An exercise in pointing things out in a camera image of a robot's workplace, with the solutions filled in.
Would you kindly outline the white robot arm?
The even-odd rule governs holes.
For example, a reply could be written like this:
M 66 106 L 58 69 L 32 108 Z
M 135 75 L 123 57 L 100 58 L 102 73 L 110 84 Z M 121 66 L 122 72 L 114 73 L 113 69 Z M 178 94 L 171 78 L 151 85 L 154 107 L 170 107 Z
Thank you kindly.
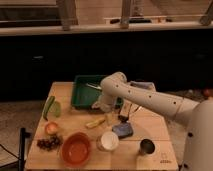
M 105 113 L 111 112 L 117 99 L 122 98 L 187 126 L 193 109 L 198 105 L 188 98 L 131 86 L 122 72 L 106 76 L 100 87 L 101 94 L 92 107 Z

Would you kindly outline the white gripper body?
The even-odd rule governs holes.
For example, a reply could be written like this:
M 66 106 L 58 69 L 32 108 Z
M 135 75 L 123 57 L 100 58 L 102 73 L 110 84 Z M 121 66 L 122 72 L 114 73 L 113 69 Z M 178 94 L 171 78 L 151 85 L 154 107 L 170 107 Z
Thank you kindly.
M 101 94 L 98 99 L 92 104 L 92 108 L 100 109 L 105 113 L 109 113 L 114 110 L 115 105 L 115 97 L 106 94 Z

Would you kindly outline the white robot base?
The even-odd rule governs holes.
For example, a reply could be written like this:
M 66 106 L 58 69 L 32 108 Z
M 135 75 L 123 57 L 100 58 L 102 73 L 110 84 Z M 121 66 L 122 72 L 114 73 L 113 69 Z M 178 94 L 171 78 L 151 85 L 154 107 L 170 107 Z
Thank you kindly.
M 180 171 L 213 171 L 213 100 L 193 109 Z

